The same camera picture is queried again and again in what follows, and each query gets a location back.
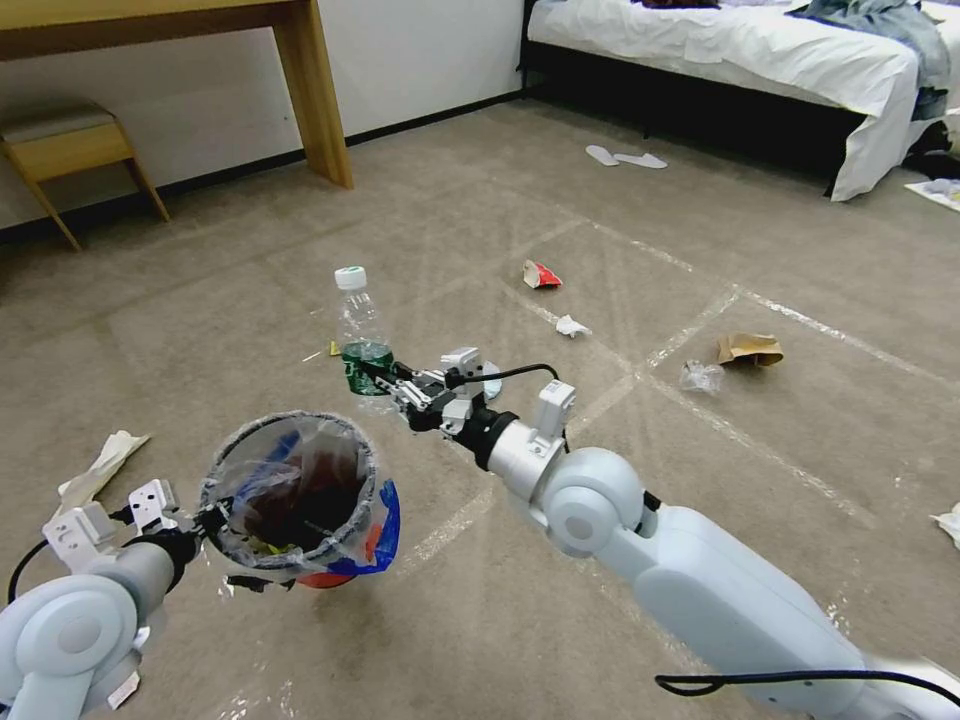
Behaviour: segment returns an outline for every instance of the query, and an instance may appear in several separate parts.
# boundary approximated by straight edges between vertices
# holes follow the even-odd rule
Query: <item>wall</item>
[[[519,87],[520,0],[319,0],[347,135]],[[0,114],[86,97],[162,185],[300,147],[269,30],[0,63]],[[59,207],[132,192],[121,170],[50,183]],[[0,162],[0,227],[42,216]]]

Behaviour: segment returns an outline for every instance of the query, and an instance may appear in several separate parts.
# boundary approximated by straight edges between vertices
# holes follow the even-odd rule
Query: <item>trash bin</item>
[[[217,453],[200,505],[227,523],[209,540],[231,575],[315,588],[386,570],[397,552],[400,504],[376,451],[330,413],[268,415]]]

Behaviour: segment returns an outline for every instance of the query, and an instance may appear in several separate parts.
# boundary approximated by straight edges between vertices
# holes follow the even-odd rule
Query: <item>table leg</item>
[[[273,34],[280,51],[307,164],[337,185],[353,187],[340,109],[316,0],[284,3]]]

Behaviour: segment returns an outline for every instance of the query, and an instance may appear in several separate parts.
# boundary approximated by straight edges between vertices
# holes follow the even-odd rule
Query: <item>red wrapper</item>
[[[533,260],[523,261],[523,281],[534,290],[563,285],[563,281],[557,277],[553,270]]]

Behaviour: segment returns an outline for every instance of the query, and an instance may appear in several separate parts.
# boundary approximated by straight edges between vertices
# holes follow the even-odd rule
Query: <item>wooden stool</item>
[[[0,126],[0,149],[76,250],[80,243],[40,188],[44,180],[123,162],[160,217],[170,220],[123,127],[103,108],[73,107],[5,124]]]

